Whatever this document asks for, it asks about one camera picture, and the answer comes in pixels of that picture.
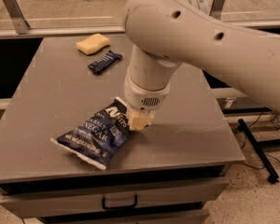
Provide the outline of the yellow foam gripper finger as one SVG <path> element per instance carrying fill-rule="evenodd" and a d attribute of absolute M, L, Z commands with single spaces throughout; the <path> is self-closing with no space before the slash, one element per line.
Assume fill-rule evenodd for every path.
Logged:
<path fill-rule="evenodd" d="M 131 131 L 140 131 L 146 128 L 154 118 L 150 111 L 138 110 L 132 107 L 127 109 L 127 119 Z"/>

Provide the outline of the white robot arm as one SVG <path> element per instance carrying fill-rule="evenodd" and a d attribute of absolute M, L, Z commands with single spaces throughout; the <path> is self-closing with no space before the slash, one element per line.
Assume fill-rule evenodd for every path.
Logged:
<path fill-rule="evenodd" d="M 205 0 L 128 0 L 123 25 L 133 42 L 124 84 L 131 130 L 151 123 L 182 63 L 280 114 L 280 35 L 216 20 Z"/>

